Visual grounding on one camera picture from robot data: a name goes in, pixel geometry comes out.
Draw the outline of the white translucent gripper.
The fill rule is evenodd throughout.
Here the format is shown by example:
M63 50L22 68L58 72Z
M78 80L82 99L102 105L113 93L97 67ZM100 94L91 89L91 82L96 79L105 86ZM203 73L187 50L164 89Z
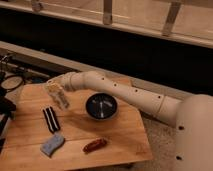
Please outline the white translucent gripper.
M53 81L48 81L45 84L45 89L48 95L52 98L53 102L62 110L69 107L69 102L65 96L61 86Z

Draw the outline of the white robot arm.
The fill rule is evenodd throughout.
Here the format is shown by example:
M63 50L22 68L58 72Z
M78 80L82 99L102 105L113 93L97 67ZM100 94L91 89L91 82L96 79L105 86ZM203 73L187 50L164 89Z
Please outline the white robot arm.
M90 89L117 97L176 129L172 171L213 171L213 96L179 100L114 82L96 71L56 76L45 89L61 109L70 105L65 91Z

